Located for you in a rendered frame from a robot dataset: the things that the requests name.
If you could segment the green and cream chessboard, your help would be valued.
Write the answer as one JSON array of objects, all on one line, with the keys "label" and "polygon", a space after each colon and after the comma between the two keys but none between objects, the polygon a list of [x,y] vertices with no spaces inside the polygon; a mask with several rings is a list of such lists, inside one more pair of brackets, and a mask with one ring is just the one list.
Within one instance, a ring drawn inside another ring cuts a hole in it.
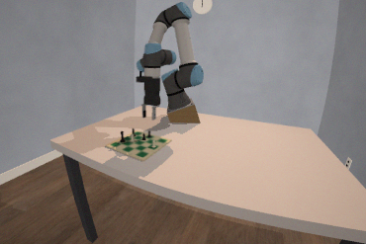
[{"label": "green and cream chessboard", "polygon": [[[143,134],[145,133],[146,140],[143,139]],[[122,138],[119,138],[109,144],[106,147],[119,151],[128,156],[134,157],[140,161],[145,161],[150,156],[155,154],[165,145],[172,141],[172,139],[164,138],[161,136],[151,134],[151,137],[148,137],[148,133],[142,132],[139,130],[135,131],[135,141],[131,142],[131,134],[127,134],[124,136],[126,142],[120,142]],[[152,141],[155,140],[155,148],[152,148]]]}]

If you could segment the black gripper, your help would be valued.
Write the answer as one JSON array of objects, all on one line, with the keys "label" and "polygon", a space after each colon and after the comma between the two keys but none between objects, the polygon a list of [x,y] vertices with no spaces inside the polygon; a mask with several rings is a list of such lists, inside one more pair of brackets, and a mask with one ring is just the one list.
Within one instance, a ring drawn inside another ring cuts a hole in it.
[{"label": "black gripper", "polygon": [[[142,78],[149,77],[149,78]],[[153,78],[152,78],[153,77]],[[141,71],[137,77],[137,82],[144,83],[144,98],[142,104],[142,117],[146,117],[146,105],[152,105],[152,120],[156,120],[156,108],[160,107],[160,68],[145,68],[144,76]]]}]

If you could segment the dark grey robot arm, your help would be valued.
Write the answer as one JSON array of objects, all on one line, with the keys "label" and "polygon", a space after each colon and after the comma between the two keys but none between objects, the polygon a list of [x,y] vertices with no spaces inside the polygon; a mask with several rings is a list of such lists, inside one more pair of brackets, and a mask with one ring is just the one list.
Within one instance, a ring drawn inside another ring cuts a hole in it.
[{"label": "dark grey robot arm", "polygon": [[184,88],[200,85],[204,79],[203,69],[195,61],[191,44],[188,28],[191,18],[192,13],[184,2],[162,11],[153,24],[153,31],[145,45],[144,55],[137,62],[137,69],[141,72],[144,72],[145,68],[160,68],[163,65],[173,64],[176,61],[176,53],[169,49],[161,49],[161,42],[168,28],[172,26],[175,29],[181,61],[179,71],[174,69],[161,77],[168,97],[169,110],[189,105],[191,100]]}]

